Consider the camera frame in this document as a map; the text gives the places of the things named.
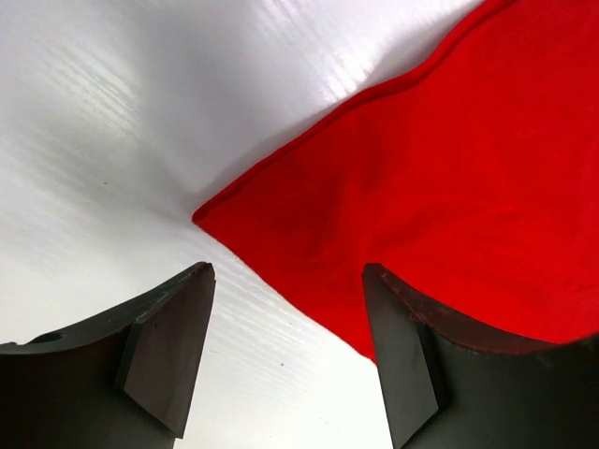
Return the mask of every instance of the white backdrop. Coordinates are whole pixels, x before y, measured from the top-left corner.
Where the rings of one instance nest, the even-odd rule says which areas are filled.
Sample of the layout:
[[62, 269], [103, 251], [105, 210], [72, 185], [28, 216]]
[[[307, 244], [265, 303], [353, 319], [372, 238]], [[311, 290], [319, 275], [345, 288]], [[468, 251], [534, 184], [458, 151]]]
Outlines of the white backdrop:
[[177, 447], [390, 448], [374, 365], [190, 217], [333, 105], [422, 61], [476, 3], [0, 0], [0, 341], [207, 260], [218, 284]]

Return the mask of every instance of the red fabric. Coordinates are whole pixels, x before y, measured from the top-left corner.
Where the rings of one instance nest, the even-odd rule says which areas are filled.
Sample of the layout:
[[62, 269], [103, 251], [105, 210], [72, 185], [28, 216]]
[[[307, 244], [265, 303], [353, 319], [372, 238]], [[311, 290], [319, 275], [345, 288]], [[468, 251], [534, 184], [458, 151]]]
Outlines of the red fabric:
[[599, 2], [488, 1], [194, 221], [369, 357], [367, 262], [499, 328], [584, 337], [599, 329], [598, 76]]

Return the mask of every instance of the white corrugated plastic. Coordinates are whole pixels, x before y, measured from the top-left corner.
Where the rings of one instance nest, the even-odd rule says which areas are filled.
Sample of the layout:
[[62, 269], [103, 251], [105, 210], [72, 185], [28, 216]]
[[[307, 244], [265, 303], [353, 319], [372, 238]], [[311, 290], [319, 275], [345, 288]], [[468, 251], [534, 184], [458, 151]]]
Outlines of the white corrugated plastic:
[[177, 447], [390, 448], [374, 365], [190, 217], [332, 106], [420, 62], [477, 2], [1, 2], [0, 341], [211, 261]]

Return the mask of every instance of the black plastic piece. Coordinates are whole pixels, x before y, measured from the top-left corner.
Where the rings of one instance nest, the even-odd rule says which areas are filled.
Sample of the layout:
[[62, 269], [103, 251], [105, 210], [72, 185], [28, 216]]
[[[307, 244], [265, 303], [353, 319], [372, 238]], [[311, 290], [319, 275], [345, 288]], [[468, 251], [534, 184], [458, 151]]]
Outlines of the black plastic piece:
[[363, 274], [395, 449], [599, 447], [599, 335], [565, 345], [478, 322], [379, 265]]
[[0, 345], [0, 447], [172, 448], [213, 293], [212, 266], [200, 263], [73, 326]]

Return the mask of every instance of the white surface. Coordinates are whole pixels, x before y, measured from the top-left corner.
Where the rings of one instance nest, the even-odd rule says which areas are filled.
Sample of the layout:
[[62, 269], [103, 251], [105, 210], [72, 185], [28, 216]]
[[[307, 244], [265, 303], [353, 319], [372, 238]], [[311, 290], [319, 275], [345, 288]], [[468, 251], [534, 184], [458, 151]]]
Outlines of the white surface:
[[177, 447], [389, 448], [373, 364], [189, 220], [475, 3], [0, 1], [0, 341], [208, 260], [217, 291]]

